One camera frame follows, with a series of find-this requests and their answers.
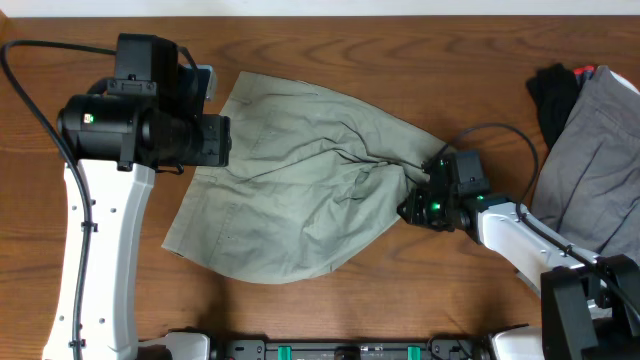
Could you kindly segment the khaki green shorts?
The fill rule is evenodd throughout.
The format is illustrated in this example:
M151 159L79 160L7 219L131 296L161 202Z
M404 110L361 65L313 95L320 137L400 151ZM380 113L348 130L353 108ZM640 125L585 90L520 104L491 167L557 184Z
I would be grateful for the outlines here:
M163 246L250 283L339 268L397 221L443 145L359 99L257 73L238 76L222 112L229 162L195 171Z

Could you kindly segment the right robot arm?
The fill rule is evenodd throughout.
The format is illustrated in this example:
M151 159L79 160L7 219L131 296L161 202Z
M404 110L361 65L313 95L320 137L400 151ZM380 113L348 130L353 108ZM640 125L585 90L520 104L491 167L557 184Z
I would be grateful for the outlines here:
M401 218L434 231L466 232L508 260L538 294L540 327L492 334L492 359L636 359L639 356L639 267L625 255L582 249L501 195L467 198L414 190Z

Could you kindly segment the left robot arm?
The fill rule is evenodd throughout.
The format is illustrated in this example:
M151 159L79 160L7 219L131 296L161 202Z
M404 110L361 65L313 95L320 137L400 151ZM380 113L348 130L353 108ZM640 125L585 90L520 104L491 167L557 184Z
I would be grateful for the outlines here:
M230 121L207 115L209 66L154 35L121 34L115 71L61 109L58 130L76 159L66 168L67 232L46 359L210 359L194 330L142 340L134 318L141 225L161 172L223 167Z

